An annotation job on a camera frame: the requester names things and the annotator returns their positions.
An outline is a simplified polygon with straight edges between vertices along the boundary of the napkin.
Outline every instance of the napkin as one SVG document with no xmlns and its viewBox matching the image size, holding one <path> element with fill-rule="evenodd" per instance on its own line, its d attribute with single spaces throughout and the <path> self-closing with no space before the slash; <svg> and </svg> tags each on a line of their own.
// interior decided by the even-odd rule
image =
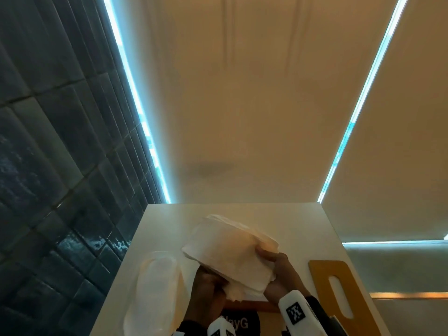
<svg viewBox="0 0 448 336">
<path fill-rule="evenodd" d="M 246 294 L 262 296 L 275 276 L 272 264 L 260 259 L 255 246 L 277 252 L 271 237 L 218 214 L 210 214 L 193 230 L 182 247 L 185 256 L 219 273 L 229 281 L 227 299 L 243 300 Z"/>
</svg>

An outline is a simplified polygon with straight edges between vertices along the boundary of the orange strip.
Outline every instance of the orange strip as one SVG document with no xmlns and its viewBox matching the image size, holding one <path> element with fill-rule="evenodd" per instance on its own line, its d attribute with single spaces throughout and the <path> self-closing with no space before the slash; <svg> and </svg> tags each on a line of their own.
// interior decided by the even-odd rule
<svg viewBox="0 0 448 336">
<path fill-rule="evenodd" d="M 448 299 L 448 293 L 370 293 L 376 299 Z"/>
</svg>

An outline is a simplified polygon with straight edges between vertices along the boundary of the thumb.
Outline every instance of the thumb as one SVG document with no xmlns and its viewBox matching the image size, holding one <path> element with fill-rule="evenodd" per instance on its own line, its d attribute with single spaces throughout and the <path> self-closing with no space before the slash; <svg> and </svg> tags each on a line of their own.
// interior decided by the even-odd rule
<svg viewBox="0 0 448 336">
<path fill-rule="evenodd" d="M 275 252 L 271 251 L 266 251 L 265 249 L 261 248 L 260 245 L 257 245 L 255 247 L 255 251 L 261 258 L 270 262 L 275 262 L 279 257 L 279 254 L 276 254 Z"/>
</svg>

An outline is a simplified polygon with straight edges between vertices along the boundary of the horizontal light strip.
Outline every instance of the horizontal light strip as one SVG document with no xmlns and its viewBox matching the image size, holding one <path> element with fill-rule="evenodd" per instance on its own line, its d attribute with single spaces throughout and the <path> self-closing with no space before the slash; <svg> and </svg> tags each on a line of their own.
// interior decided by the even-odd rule
<svg viewBox="0 0 448 336">
<path fill-rule="evenodd" d="M 389 26 L 386 29 L 386 33 L 384 34 L 384 38 L 381 41 L 381 44 L 379 45 L 378 52 L 376 53 L 375 60 L 373 61 L 373 65 L 370 69 L 369 75 L 367 76 L 366 83 L 364 84 L 364 87 L 362 87 L 362 91 L 356 103 L 355 110 L 353 111 L 352 117 L 350 118 L 350 123 L 347 129 L 345 130 L 344 136 L 342 137 L 339 149 L 336 152 L 336 157 L 334 158 L 333 164 L 330 167 L 330 171 L 328 172 L 327 179 L 323 183 L 322 190 L 320 192 L 319 198 L 317 199 L 318 203 L 322 203 L 323 197 L 325 197 L 325 193 L 327 192 L 328 186 L 330 185 L 330 182 L 339 164 L 340 158 L 342 157 L 342 153 L 344 152 L 345 146 L 347 145 L 350 135 L 352 134 L 353 128 L 355 127 L 356 120 L 358 119 L 362 106 L 364 105 L 367 95 L 369 94 L 373 80 L 375 79 L 379 66 L 383 61 L 384 54 L 386 54 L 386 50 L 395 32 L 395 28 L 398 24 L 398 21 L 400 20 L 401 14 L 403 13 L 403 9 L 405 8 L 406 2 L 407 0 L 398 0 L 395 6 L 395 10 L 392 14 Z"/>
<path fill-rule="evenodd" d="M 343 245 L 378 245 L 378 244 L 447 244 L 448 241 L 442 239 L 429 241 L 354 241 L 342 243 Z"/>
<path fill-rule="evenodd" d="M 370 293 L 376 299 L 447 299 L 448 293 Z"/>
<path fill-rule="evenodd" d="M 157 156 L 157 151 L 155 149 L 154 141 L 152 139 L 151 132 L 149 130 L 148 120 L 146 118 L 146 114 L 143 111 L 142 103 L 140 102 L 140 97 L 137 92 L 137 88 L 135 87 L 134 79 L 131 74 L 131 69 L 129 67 L 128 59 L 126 57 L 125 48 L 123 46 L 123 41 L 121 40 L 120 30 L 118 29 L 118 23 L 116 21 L 115 12 L 113 10 L 111 0 L 104 0 L 104 4 L 106 6 L 106 10 L 108 12 L 109 21 L 111 22 L 113 34 L 115 36 L 116 44 L 118 45 L 118 50 L 120 52 L 121 61 L 123 62 L 123 67 L 125 69 L 126 77 L 128 79 L 129 87 L 131 88 L 132 97 L 135 102 L 135 106 L 137 108 L 138 117 L 140 122 L 142 123 L 143 132 L 145 133 L 146 140 L 148 142 L 149 150 L 154 161 L 154 167 L 157 172 L 157 175 L 160 180 L 160 184 L 162 186 L 162 191 L 164 192 L 165 200 L 167 203 L 171 204 L 171 198 L 168 193 L 168 188 L 165 182 L 165 177 L 162 172 L 162 168 L 160 167 L 159 157 Z"/>
</svg>

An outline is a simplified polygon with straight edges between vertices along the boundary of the person's right hand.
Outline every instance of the person's right hand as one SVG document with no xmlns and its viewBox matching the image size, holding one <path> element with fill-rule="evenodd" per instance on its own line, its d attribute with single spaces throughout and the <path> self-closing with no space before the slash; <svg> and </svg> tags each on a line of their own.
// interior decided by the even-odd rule
<svg viewBox="0 0 448 336">
<path fill-rule="evenodd" d="M 262 259 L 274 263 L 276 279 L 270 282 L 266 290 L 264 290 L 264 296 L 268 301 L 277 306 L 279 300 L 293 290 L 299 290 L 305 297 L 311 296 L 305 285 L 303 285 L 299 274 L 289 262 L 287 255 L 266 251 L 259 245 L 256 246 L 255 251 Z"/>
</svg>

